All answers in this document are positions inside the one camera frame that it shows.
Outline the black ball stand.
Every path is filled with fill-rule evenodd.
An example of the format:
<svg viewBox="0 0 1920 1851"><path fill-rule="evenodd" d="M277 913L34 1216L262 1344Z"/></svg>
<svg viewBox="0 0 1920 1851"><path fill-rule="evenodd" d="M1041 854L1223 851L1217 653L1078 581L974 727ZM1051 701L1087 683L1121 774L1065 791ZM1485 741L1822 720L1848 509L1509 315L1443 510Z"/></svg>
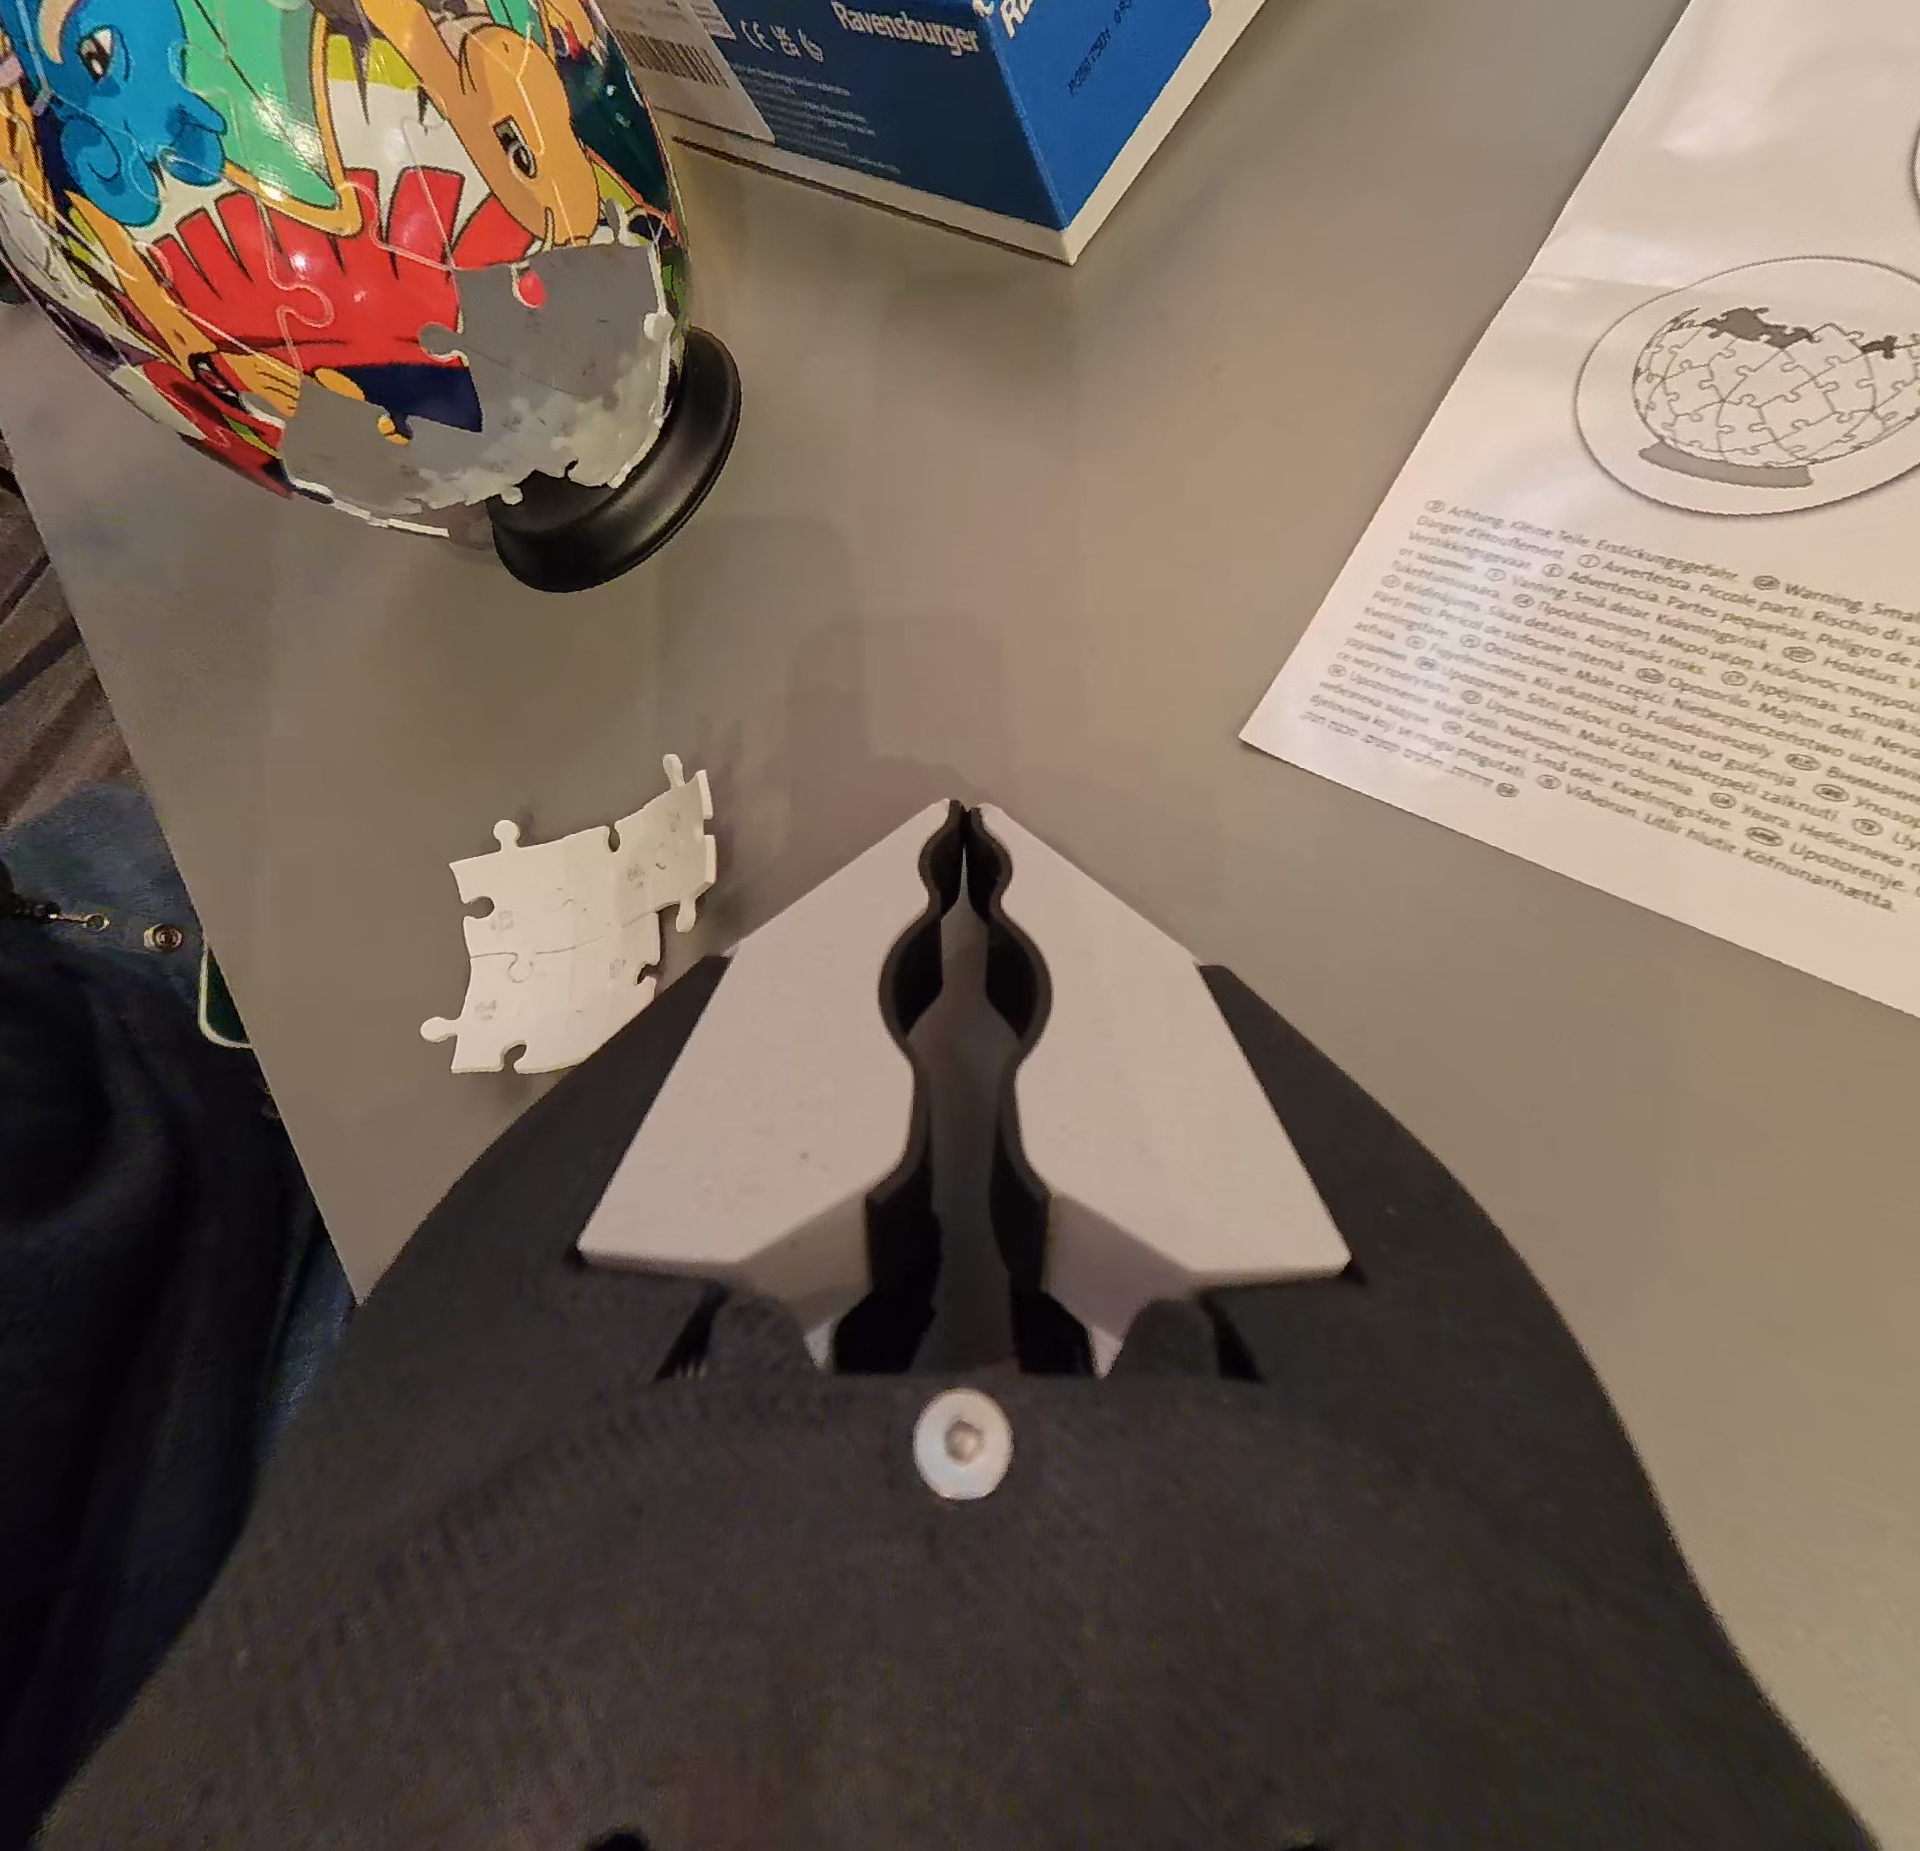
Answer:
<svg viewBox="0 0 1920 1851"><path fill-rule="evenodd" d="M493 549L528 589L580 592L651 559L698 513L741 429L741 369L729 347L691 328L661 441L621 487L535 471L518 501L487 505Z"/></svg>

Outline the colourful puzzle ball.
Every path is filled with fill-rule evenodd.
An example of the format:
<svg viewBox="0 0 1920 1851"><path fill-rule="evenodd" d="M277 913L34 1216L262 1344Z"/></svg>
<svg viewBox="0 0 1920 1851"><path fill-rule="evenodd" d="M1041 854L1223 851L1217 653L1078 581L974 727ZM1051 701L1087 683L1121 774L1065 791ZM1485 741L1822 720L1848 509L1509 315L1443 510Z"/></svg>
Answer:
<svg viewBox="0 0 1920 1851"><path fill-rule="evenodd" d="M180 443L444 535L661 456L681 191L597 0L2 0L5 263Z"/></svg>

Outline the blue puzzle box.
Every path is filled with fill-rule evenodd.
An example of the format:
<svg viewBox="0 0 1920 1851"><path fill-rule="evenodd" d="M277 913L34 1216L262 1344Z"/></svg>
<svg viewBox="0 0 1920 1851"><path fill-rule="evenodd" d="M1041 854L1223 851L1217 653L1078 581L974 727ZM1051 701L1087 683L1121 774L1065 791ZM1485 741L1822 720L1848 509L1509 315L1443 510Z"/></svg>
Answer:
<svg viewBox="0 0 1920 1851"><path fill-rule="evenodd" d="M1268 0L599 0L665 133L1071 263Z"/></svg>

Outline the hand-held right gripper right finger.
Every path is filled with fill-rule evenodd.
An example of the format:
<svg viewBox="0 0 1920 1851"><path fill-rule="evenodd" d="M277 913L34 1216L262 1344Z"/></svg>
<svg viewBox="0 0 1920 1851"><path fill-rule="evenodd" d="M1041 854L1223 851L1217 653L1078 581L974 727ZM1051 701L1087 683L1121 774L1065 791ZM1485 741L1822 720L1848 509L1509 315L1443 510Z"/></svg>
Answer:
<svg viewBox="0 0 1920 1851"><path fill-rule="evenodd" d="M1011 1032L989 1212L1021 1366L1105 1374L1148 1306L1348 1270L1211 968L995 806L968 889Z"/></svg>

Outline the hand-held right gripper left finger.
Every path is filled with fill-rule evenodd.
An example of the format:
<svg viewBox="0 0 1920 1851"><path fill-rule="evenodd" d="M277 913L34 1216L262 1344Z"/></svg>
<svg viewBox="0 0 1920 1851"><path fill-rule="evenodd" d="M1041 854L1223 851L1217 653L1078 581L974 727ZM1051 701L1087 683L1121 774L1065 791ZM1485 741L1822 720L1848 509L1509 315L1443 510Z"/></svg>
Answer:
<svg viewBox="0 0 1920 1851"><path fill-rule="evenodd" d="M585 1262L778 1302L824 1369L909 1361L932 1317L932 1079L964 806L941 800L750 933L580 1236Z"/></svg>

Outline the joined white puzzle pieces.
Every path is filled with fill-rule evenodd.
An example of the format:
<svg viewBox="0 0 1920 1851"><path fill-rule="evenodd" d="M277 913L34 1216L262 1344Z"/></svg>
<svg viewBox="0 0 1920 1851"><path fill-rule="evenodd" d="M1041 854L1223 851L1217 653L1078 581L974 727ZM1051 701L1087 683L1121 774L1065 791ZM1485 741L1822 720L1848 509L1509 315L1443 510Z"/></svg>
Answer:
<svg viewBox="0 0 1920 1851"><path fill-rule="evenodd" d="M552 1073L582 1064L655 997L662 923L689 933L718 880L708 771L662 758L668 786L611 826L524 842L512 819L495 846L452 863L469 978L460 1012L421 1021L452 1041L452 1071Z"/></svg>

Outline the white instruction sheet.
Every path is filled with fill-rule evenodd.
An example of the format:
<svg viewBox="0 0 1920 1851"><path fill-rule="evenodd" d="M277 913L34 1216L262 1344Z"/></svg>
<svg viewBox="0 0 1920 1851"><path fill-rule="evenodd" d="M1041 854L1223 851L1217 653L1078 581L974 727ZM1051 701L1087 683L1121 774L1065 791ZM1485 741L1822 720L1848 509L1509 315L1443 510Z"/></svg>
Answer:
<svg viewBox="0 0 1920 1851"><path fill-rule="evenodd" d="M1247 746L1918 1010L1918 0L1691 0Z"/></svg>

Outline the person's leg in blue jeans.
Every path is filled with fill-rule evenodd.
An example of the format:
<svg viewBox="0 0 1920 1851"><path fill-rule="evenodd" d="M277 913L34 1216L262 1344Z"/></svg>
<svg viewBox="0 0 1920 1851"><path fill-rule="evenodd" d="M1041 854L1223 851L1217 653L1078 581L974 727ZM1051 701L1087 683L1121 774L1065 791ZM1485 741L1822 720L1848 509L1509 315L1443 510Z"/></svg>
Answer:
<svg viewBox="0 0 1920 1851"><path fill-rule="evenodd" d="M208 942L205 927L140 783L98 782L14 826L5 836L5 870L11 887L29 897L58 899L78 910L109 910L139 923L171 920L184 927L190 943L170 958L111 951L88 937L74 939L174 990L200 1032L195 983L203 942ZM347 1333L355 1296L287 1126L280 1121L255 1050L227 1050L208 1039L205 1043L249 1079L262 1116L273 1126L277 1154L284 1172L280 1200L287 1257L255 1437L255 1458L271 1460L311 1392L324 1358Z"/></svg>

